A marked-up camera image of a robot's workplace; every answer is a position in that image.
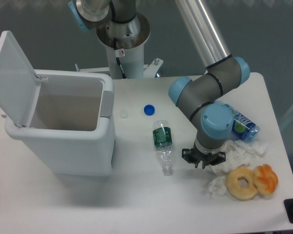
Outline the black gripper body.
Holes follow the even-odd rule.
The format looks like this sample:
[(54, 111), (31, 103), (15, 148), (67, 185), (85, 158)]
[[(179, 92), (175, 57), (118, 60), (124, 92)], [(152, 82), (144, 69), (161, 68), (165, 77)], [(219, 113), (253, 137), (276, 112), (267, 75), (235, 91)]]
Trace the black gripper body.
[(199, 164), (200, 162), (203, 161), (203, 159), (204, 159), (206, 154), (203, 154), (202, 152), (200, 152), (200, 151), (198, 151), (196, 149), (192, 149), (192, 150), (193, 150), (195, 156), (197, 157), (197, 162)]

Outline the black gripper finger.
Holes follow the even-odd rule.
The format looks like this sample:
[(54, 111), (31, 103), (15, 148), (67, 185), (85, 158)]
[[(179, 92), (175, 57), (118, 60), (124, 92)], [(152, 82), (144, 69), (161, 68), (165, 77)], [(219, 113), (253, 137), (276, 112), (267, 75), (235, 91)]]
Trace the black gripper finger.
[(182, 149), (182, 158), (189, 164), (193, 164), (195, 168), (198, 167), (197, 157), (192, 149)]
[(202, 169), (206, 166), (215, 166), (226, 161), (226, 153), (219, 151), (216, 154), (207, 153), (202, 161)]

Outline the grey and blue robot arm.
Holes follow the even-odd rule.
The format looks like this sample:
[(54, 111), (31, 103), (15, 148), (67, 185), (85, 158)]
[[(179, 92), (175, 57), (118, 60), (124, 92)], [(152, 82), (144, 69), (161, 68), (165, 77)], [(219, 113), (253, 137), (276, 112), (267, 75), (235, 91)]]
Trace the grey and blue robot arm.
[[(150, 25), (134, 0), (71, 0), (68, 5), (82, 30), (96, 30), (112, 78), (144, 76)], [(206, 68), (200, 78), (181, 77), (169, 88), (172, 102), (197, 129), (193, 147), (184, 149), (182, 158), (195, 166), (214, 166), (226, 160), (221, 147), (233, 126), (233, 114), (216, 100), (243, 84), (250, 69), (230, 53), (205, 1), (178, 0), (176, 5)]]

